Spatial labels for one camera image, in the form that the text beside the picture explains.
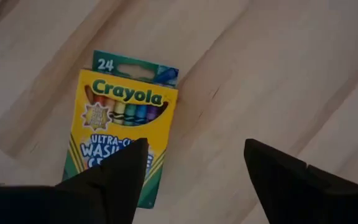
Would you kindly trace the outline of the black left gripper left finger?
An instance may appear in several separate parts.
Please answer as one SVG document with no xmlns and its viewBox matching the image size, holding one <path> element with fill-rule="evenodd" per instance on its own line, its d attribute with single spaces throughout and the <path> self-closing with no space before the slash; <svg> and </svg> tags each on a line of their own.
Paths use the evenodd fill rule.
<svg viewBox="0 0 358 224">
<path fill-rule="evenodd" d="M 55 186 L 0 185 L 0 223 L 132 223 L 148 147 L 137 139 Z"/>
</svg>

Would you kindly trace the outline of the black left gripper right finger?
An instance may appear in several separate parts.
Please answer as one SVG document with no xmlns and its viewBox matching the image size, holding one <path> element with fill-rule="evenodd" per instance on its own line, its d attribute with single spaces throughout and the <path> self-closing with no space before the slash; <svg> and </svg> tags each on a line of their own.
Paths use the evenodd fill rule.
<svg viewBox="0 0 358 224">
<path fill-rule="evenodd" d="M 256 139 L 244 160 L 269 223 L 358 223 L 358 184 Z"/>
</svg>

